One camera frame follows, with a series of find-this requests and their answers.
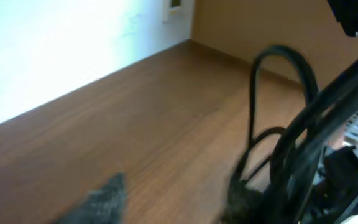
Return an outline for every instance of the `black power cord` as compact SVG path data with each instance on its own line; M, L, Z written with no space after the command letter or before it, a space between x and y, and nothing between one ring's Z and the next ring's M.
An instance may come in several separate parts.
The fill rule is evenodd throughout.
M304 88L306 107L287 129L270 128L254 138L256 77L262 59L268 55L284 56L298 71ZM248 183L264 165L270 162L271 184L260 200L254 202L254 206L250 208L253 209L253 215L248 217L252 220L251 223L301 221L313 187L318 162L322 159L325 141L357 110L358 61L319 93L312 69L298 52L284 46L273 46L255 59L250 78L248 147L239 159L229 185L229 191L238 189L239 183L240 185ZM307 130L307 137L297 146L295 141L305 130ZM281 135L272 155L265 158L247 180L241 180L249 153L261 140L271 134ZM357 205L358 182L354 183L354 190L340 205L335 206L315 222L339 222L351 215Z

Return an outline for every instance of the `power outlet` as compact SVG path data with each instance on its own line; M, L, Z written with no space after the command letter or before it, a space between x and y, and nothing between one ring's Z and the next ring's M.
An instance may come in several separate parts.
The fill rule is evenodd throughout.
M183 14L183 2L184 0L164 0L162 21L170 22L174 17Z

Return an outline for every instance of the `white wall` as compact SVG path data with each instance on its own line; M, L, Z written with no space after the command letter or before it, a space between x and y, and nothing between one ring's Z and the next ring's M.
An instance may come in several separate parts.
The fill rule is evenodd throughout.
M0 0L0 123L190 37L194 0Z

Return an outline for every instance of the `wood grain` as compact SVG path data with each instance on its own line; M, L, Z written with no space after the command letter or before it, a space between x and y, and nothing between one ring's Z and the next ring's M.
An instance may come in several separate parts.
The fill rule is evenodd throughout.
M1 124L0 223L50 222L120 171L126 223L210 223L245 144L248 74L186 42ZM257 131L287 125L300 89L259 83Z

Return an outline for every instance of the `fuzzy gray object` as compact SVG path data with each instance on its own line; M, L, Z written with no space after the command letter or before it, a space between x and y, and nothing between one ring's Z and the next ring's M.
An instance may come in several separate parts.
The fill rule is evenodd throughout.
M229 187L227 204L220 223L224 224L247 224L252 206L260 202L262 193L246 186L244 180L234 181Z
M115 175L101 189L89 193L88 198L68 212L56 224L120 224L126 191L124 174Z

